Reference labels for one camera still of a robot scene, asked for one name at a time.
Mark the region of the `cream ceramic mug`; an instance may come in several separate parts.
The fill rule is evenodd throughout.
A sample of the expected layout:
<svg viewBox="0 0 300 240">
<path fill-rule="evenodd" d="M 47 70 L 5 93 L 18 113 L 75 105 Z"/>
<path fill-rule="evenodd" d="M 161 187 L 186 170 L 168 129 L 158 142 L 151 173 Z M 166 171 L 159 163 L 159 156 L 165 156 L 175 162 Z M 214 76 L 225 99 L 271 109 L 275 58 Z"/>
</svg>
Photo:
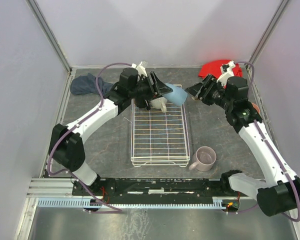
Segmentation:
<svg viewBox="0 0 300 240">
<path fill-rule="evenodd" d="M 165 97 L 159 97 L 150 101 L 150 105 L 157 109 L 161 110 L 162 113 L 167 112 L 167 104 L 168 100 Z"/>
</svg>

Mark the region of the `black mug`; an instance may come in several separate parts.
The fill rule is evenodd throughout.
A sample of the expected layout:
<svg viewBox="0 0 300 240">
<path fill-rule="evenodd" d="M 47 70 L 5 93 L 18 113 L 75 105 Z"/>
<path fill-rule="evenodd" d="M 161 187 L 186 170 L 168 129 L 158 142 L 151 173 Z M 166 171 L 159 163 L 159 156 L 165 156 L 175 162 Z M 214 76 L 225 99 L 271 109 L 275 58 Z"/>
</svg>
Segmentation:
<svg viewBox="0 0 300 240">
<path fill-rule="evenodd" d="M 135 100 L 135 106 L 139 109 L 146 109 L 147 111 L 151 110 L 151 105 L 148 100 L 137 98 Z"/>
</svg>

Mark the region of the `blue plastic cup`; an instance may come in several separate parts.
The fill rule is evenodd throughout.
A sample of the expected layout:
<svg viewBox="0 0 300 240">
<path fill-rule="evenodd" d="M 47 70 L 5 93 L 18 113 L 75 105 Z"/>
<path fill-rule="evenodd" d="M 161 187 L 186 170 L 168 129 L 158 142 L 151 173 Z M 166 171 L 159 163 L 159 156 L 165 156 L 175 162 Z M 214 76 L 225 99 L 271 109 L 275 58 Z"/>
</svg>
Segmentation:
<svg viewBox="0 0 300 240">
<path fill-rule="evenodd" d="M 185 103 L 188 93 L 179 86 L 170 83 L 166 83 L 165 85 L 171 88 L 172 92 L 163 94 L 162 96 L 176 106 L 181 107 Z"/>
</svg>

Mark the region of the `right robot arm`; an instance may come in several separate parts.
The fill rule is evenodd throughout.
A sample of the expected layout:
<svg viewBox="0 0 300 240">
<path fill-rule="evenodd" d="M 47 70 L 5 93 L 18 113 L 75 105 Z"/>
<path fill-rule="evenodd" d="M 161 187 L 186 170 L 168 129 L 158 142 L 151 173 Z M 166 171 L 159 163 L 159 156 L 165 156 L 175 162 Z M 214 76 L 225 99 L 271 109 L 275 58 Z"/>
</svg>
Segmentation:
<svg viewBox="0 0 300 240">
<path fill-rule="evenodd" d="M 209 74 L 185 91 L 205 105 L 217 105 L 224 110 L 227 122 L 247 144 L 264 176 L 261 181 L 240 170 L 230 170 L 221 176 L 224 186 L 254 199 L 268 217 L 296 209 L 297 217 L 292 221 L 299 222 L 300 177 L 286 163 L 249 101 L 248 81 L 231 76 L 222 85 Z"/>
</svg>

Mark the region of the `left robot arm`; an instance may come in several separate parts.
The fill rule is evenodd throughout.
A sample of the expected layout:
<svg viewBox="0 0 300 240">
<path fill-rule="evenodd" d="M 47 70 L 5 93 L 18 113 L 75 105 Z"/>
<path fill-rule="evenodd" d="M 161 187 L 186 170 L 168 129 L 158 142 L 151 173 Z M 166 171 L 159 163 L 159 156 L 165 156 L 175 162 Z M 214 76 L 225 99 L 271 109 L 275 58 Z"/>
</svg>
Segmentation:
<svg viewBox="0 0 300 240">
<path fill-rule="evenodd" d="M 49 159 L 55 160 L 79 181 L 91 186 L 100 178 L 86 162 L 84 144 L 103 124 L 127 109 L 133 101 L 139 108 L 148 108 L 150 101 L 173 92 L 152 71 L 144 67 L 124 68 L 119 80 L 100 102 L 79 119 L 57 124 L 52 129 Z"/>
</svg>

